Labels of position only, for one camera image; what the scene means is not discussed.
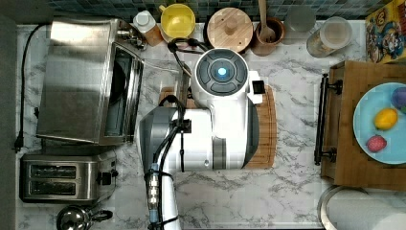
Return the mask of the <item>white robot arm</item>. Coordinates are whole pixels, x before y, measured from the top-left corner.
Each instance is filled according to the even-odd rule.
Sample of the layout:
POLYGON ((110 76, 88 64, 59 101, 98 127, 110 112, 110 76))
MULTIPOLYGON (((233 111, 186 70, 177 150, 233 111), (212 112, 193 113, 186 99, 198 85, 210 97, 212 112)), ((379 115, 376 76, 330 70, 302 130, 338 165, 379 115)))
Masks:
POLYGON ((137 130, 148 230, 181 230, 175 173, 242 169, 258 149, 257 105, 264 83, 238 52, 213 48, 202 53, 193 68, 191 91, 194 108, 167 95, 137 130))

